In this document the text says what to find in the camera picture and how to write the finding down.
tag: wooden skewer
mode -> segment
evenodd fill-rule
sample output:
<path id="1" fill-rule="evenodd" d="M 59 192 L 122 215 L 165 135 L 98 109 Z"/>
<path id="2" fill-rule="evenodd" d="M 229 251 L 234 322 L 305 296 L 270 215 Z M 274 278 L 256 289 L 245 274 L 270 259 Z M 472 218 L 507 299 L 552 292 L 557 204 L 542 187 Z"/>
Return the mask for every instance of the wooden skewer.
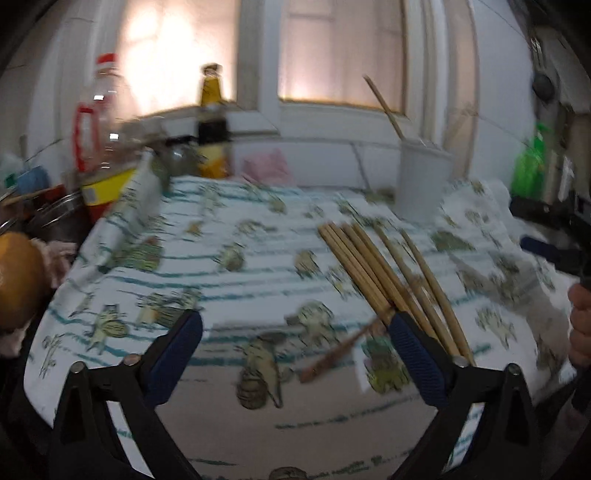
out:
<path id="1" fill-rule="evenodd" d="M 383 230 L 380 227 L 378 227 L 376 225 L 376 226 L 374 226 L 374 230 L 376 231 L 376 233 L 378 234 L 378 236 L 380 237 L 380 239 L 382 240 L 382 242 L 384 243 L 384 245 L 386 246 L 386 248 L 390 252 L 390 255 L 392 255 L 392 258 L 394 259 L 394 261 L 398 265 L 398 268 L 402 272 L 404 278 L 406 278 L 408 286 L 410 287 L 410 289 L 414 293 L 421 308 L 423 309 L 423 311 L 427 315 L 427 318 L 429 319 L 431 326 L 433 327 L 433 329 L 437 333 L 437 337 L 439 338 L 440 343 L 443 345 L 443 348 L 451 356 L 460 355 L 459 348 L 456 346 L 452 337 L 449 335 L 447 328 L 445 327 L 445 325 L 443 324 L 443 322 L 439 318 L 439 315 L 437 314 L 437 312 L 433 308 L 433 305 L 431 305 L 431 302 L 427 298 L 427 295 L 423 291 L 423 288 L 417 284 L 417 282 L 413 276 L 413 272 L 404 263 L 404 260 L 402 259 L 402 256 L 400 255 L 400 253 L 398 253 L 398 251 L 394 248 L 392 242 L 388 239 L 388 237 L 386 236 L 386 234 L 383 232 Z"/>
<path id="2" fill-rule="evenodd" d="M 364 75 L 363 79 L 368 83 L 369 88 L 371 88 L 371 91 L 374 93 L 375 97 L 378 99 L 379 104 L 382 106 L 382 109 L 384 110 L 384 112 L 386 113 L 386 116 L 388 117 L 388 120 L 390 120 L 390 123 L 392 124 L 392 126 L 396 130 L 396 133 L 400 137 L 400 140 L 404 140 L 404 134 L 402 133 L 402 129 L 400 128 L 400 125 L 398 125 L 398 122 L 394 118 L 394 114 L 392 113 L 392 110 L 390 110 L 390 107 L 386 103 L 386 100 L 384 100 L 384 97 L 379 92 L 378 87 L 375 86 L 374 81 L 371 78 L 369 78 L 368 75 Z"/>
<path id="3" fill-rule="evenodd" d="M 470 345 L 468 345 L 468 341 L 466 340 L 466 336 L 464 335 L 464 331 L 462 330 L 460 322 L 458 321 L 456 314 L 453 311 L 452 305 L 449 303 L 449 299 L 447 298 L 445 292 L 441 288 L 441 285 L 435 278 L 435 275 L 433 275 L 433 272 L 427 265 L 427 262 L 425 262 L 425 259 L 421 255 L 421 252 L 418 250 L 417 246 L 414 244 L 414 242 L 411 240 L 408 234 L 404 230 L 400 230 L 400 233 L 402 234 L 402 237 L 408 244 L 408 247 L 410 248 L 411 252 L 413 252 L 414 258 L 415 260 L 417 260 L 418 266 L 421 267 L 423 275 L 425 275 L 425 278 L 429 282 L 429 285 L 431 285 L 433 294 L 435 295 L 435 298 L 437 299 L 437 302 L 441 307 L 441 312 L 445 317 L 447 326 L 449 327 L 449 330 L 452 333 L 452 337 L 456 342 L 457 348 L 459 349 L 462 356 L 464 356 L 470 362 L 471 365 L 476 365 L 474 362 L 474 356 L 472 355 L 472 350 L 470 349 Z"/>
<path id="4" fill-rule="evenodd" d="M 380 290 L 382 295 L 384 295 L 384 297 L 388 297 L 388 293 L 384 289 L 384 286 L 380 282 L 378 276 L 376 275 L 376 272 L 371 268 L 363 254 L 357 249 L 357 246 L 351 241 L 351 239 L 347 235 L 345 235 L 343 228 L 336 226 L 334 223 L 330 223 L 329 226 L 332 228 L 333 232 L 337 234 L 337 236 L 343 242 L 347 250 L 349 250 L 349 252 L 353 254 L 355 260 L 359 262 L 359 265 L 363 267 L 367 275 L 369 275 L 369 278 L 372 279 L 372 281 Z"/>
<path id="5" fill-rule="evenodd" d="M 380 314 L 381 312 L 387 311 L 389 305 L 386 298 L 384 296 L 379 298 L 375 295 L 374 290 L 368 283 L 368 280 L 370 280 L 369 277 L 366 279 L 357 266 L 349 259 L 348 255 L 339 245 L 339 238 L 333 233 L 332 229 L 330 229 L 327 225 L 321 225 L 318 228 L 318 232 L 326 244 L 330 247 L 335 257 L 343 265 L 351 279 L 353 279 L 359 291 L 363 294 L 369 305 L 373 308 L 374 312 L 376 314 Z M 381 319 L 386 324 L 389 322 L 389 319 L 386 317 L 381 316 Z"/>
<path id="6" fill-rule="evenodd" d="M 413 297 L 410 295 L 402 294 L 402 292 L 404 292 L 406 289 L 404 288 L 402 282 L 400 281 L 396 273 L 394 273 L 394 270 L 392 270 L 392 267 L 390 267 L 390 264 L 380 253 L 378 247 L 376 247 L 374 243 L 371 241 L 371 238 L 368 236 L 368 234 L 365 233 L 363 228 L 361 228 L 361 226 L 358 223 L 354 223 L 352 228 L 353 231 L 357 234 L 357 236 L 363 241 L 363 243 L 365 244 L 369 252 L 372 254 L 372 256 L 377 260 L 377 263 L 381 267 L 381 270 L 386 273 L 388 279 L 390 280 L 390 283 L 392 284 L 394 289 L 400 294 L 400 296 L 402 297 L 402 301 L 408 307 L 406 309 L 404 308 L 404 306 L 398 308 L 402 311 L 410 312 L 415 321 L 418 323 L 419 327 L 421 327 L 423 331 L 427 335 L 429 335 L 429 337 L 435 338 L 435 340 L 440 342 L 439 338 L 437 337 L 437 333 L 431 326 L 431 323 L 429 323 L 429 321 L 427 320 L 427 317 L 425 317 L 423 311 L 418 307 Z M 396 299 L 393 299 L 393 301 L 395 305 L 398 306 Z"/>
<path id="7" fill-rule="evenodd" d="M 382 315 L 376 315 L 374 319 L 369 322 L 365 327 L 359 330 L 355 335 L 346 339 L 344 342 L 340 343 L 336 347 L 334 347 L 331 351 L 329 351 L 324 357 L 318 360 L 312 366 L 303 370 L 300 375 L 298 376 L 300 382 L 308 383 L 314 380 L 316 377 L 321 375 L 325 370 L 331 368 L 336 362 L 338 362 L 341 358 L 343 358 L 355 345 L 357 340 L 359 340 L 363 335 L 368 333 L 372 328 L 374 328 L 378 323 L 382 322 L 383 317 L 390 318 L 394 314 L 394 310 L 389 310 L 388 312 Z"/>
<path id="8" fill-rule="evenodd" d="M 53 188 L 37 190 L 36 192 L 26 193 L 25 195 L 19 195 L 18 197 L 9 197 L 6 200 L 3 200 L 1 205 L 3 207 L 8 207 L 23 200 L 31 200 L 35 197 L 39 197 L 39 195 L 49 192 L 50 190 L 53 190 Z"/>
<path id="9" fill-rule="evenodd" d="M 369 264 L 371 269 L 375 272 L 376 276 L 379 278 L 379 282 L 382 284 L 384 290 L 386 291 L 387 297 L 394 302 L 396 308 L 401 312 L 410 312 L 410 309 L 402 297 L 400 292 L 392 283 L 392 280 L 388 277 L 388 274 L 382 268 L 379 261 L 375 258 L 373 253 L 369 250 L 368 246 L 361 240 L 359 235 L 355 232 L 353 227 L 347 224 L 343 224 L 341 227 L 350 240 L 353 242 L 359 253 L 363 256 L 365 261 Z"/>

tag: white patterned tablecloth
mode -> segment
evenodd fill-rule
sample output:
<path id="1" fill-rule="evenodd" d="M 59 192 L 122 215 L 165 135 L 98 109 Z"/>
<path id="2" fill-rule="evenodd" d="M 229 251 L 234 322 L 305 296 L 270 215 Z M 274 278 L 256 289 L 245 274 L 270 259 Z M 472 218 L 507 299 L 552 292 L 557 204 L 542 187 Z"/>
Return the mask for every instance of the white patterned tablecloth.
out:
<path id="1" fill-rule="evenodd" d="M 373 314 L 317 234 L 329 220 L 380 222 L 418 273 L 397 230 L 404 227 L 479 366 L 519 364 L 534 400 L 569 377 L 567 282 L 516 246 L 485 184 L 450 186 L 437 222 L 416 228 L 346 190 L 180 177 L 161 196 L 149 163 L 96 225 L 38 328 L 24 385 L 48 423 L 73 362 L 97 368 L 143 353 L 195 307 L 203 340 L 157 412 L 204 479 L 387 478 L 435 413 L 387 339 L 363 338 L 314 383 L 297 380 Z M 148 472 L 121 411 L 110 407 L 132 464 Z M 451 465 L 479 413 L 473 408 Z"/>

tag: blue rubber grip pad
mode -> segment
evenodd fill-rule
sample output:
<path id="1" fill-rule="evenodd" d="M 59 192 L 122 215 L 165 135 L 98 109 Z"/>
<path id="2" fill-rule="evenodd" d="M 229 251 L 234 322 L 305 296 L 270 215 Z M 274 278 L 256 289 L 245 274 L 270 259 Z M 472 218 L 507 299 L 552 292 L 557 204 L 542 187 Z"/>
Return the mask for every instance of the blue rubber grip pad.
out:
<path id="1" fill-rule="evenodd" d="M 522 250 L 545 258 L 550 263 L 556 263 L 559 256 L 559 250 L 554 246 L 536 240 L 530 236 L 525 236 L 519 242 Z"/>
<path id="2" fill-rule="evenodd" d="M 442 408 L 447 405 L 446 381 L 435 360 L 421 343 L 418 335 L 425 336 L 418 327 L 409 325 L 413 318 L 408 313 L 397 313 L 388 328 L 394 348 L 406 365 L 411 378 L 427 405 Z"/>
<path id="3" fill-rule="evenodd" d="M 199 312 L 193 311 L 150 371 L 144 400 L 155 407 L 168 401 L 203 335 Z"/>

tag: human hand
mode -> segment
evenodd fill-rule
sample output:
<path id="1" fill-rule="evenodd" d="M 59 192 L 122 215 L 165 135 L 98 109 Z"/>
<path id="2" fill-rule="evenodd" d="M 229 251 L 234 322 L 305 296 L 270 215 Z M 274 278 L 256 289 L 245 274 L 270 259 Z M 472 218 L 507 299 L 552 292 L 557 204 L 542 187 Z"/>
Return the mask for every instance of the human hand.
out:
<path id="1" fill-rule="evenodd" d="M 577 367 L 588 367 L 591 365 L 591 291 L 580 284 L 573 285 L 569 300 L 573 303 L 569 359 Z"/>

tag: yellow label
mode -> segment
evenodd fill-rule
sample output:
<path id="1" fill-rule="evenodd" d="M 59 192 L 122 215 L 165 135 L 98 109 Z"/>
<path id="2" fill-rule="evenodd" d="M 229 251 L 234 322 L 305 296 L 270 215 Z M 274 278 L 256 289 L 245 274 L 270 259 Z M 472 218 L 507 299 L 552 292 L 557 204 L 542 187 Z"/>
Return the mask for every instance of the yellow label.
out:
<path id="1" fill-rule="evenodd" d="M 126 170 L 118 173 L 108 179 L 91 183 L 81 187 L 84 203 L 88 206 L 103 205 L 104 203 L 114 202 L 119 193 L 131 176 L 135 173 L 135 169 Z"/>

